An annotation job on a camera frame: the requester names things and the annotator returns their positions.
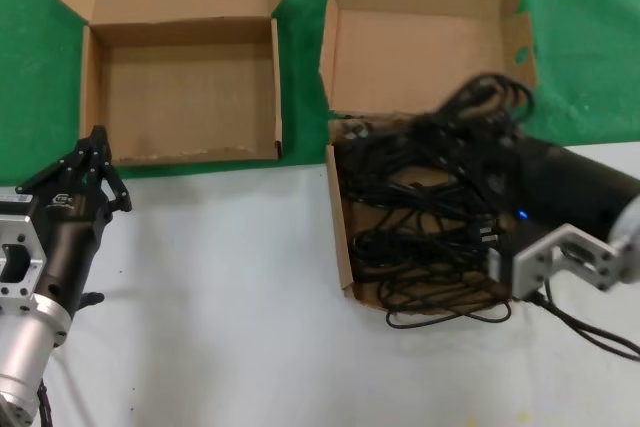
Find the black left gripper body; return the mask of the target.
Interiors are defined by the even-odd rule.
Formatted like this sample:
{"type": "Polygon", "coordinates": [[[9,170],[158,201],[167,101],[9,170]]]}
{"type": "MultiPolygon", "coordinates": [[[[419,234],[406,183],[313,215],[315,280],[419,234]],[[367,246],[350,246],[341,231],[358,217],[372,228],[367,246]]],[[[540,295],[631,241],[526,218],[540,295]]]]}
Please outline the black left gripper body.
{"type": "Polygon", "coordinates": [[[46,256],[35,292],[73,317],[112,220],[109,199],[99,184],[83,182],[41,184],[29,193],[36,200],[34,225],[46,256]]]}

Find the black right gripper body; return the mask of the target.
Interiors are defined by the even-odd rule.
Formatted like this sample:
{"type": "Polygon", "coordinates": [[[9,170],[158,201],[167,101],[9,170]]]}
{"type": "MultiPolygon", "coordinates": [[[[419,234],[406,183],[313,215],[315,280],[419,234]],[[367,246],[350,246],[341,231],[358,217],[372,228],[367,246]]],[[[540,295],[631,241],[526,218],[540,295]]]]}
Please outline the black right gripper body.
{"type": "Polygon", "coordinates": [[[500,208],[547,230],[570,224],[609,243],[639,238],[639,180],[531,137],[496,143],[482,185],[500,208]]]}

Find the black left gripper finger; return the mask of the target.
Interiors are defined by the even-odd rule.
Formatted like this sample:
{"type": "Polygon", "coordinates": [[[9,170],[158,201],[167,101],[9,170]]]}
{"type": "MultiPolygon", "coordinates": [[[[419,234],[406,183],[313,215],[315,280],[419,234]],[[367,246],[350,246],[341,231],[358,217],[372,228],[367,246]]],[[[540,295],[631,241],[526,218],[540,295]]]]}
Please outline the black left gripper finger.
{"type": "Polygon", "coordinates": [[[104,154],[104,127],[95,126],[88,137],[79,139],[66,155],[23,181],[17,194],[44,196],[74,193],[85,188],[101,189],[101,165],[104,154]]]}
{"type": "Polygon", "coordinates": [[[105,127],[95,127],[94,132],[97,138],[95,155],[98,159],[98,167],[96,171],[98,172],[98,177],[107,182],[114,195],[114,198],[108,202],[109,211],[111,213],[116,211],[130,212],[132,210],[130,194],[112,164],[112,154],[107,130],[105,127]]]}

